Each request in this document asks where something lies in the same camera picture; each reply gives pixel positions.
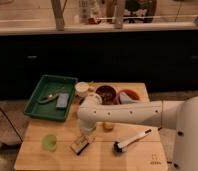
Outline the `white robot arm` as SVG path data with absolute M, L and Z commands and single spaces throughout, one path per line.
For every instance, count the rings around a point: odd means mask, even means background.
M 185 101 L 149 101 L 103 105 L 90 93 L 79 106 L 77 116 L 83 133 L 98 122 L 129 123 L 176 130 L 172 171 L 198 171 L 198 96 Z

